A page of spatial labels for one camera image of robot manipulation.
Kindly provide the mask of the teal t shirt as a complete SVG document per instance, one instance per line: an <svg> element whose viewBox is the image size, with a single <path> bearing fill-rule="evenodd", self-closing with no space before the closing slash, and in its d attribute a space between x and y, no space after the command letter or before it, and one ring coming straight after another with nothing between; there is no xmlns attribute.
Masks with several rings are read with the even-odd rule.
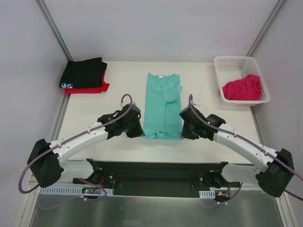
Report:
<svg viewBox="0 0 303 227"><path fill-rule="evenodd" d="M148 74L143 131L149 139L182 139L180 75Z"/></svg>

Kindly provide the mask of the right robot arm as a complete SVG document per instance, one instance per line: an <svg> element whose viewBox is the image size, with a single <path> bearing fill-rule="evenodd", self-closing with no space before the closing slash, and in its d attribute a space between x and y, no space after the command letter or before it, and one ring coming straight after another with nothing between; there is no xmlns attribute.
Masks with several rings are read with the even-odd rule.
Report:
<svg viewBox="0 0 303 227"><path fill-rule="evenodd" d="M209 139L250 161L249 165L225 164L222 170L213 174L217 186L225 186L228 182L254 184L273 197L280 197L285 192L294 176L293 158L288 150L276 151L253 142L221 117L215 114L204 117L193 106L186 107L179 115L184 121L183 138Z"/></svg>

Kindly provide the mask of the white plastic basket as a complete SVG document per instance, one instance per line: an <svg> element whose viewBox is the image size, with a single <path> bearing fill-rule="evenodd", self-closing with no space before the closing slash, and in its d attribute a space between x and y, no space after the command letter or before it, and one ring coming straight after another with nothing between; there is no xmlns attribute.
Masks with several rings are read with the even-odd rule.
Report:
<svg viewBox="0 0 303 227"><path fill-rule="evenodd" d="M214 65L224 104L255 106L270 100L264 78L254 58L217 56Z"/></svg>

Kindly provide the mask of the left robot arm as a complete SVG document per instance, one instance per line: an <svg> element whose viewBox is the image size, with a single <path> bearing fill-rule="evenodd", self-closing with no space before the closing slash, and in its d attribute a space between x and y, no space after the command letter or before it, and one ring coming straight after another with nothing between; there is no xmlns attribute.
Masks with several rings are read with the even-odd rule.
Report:
<svg viewBox="0 0 303 227"><path fill-rule="evenodd" d="M122 133L128 138L142 136L140 118L140 109L134 104L126 104L121 110L99 117L89 127L62 140L38 140L27 161L38 186L46 188L62 179L72 179L73 183L87 181L90 184L101 184L103 173L92 158L80 161L70 158Z"/></svg>

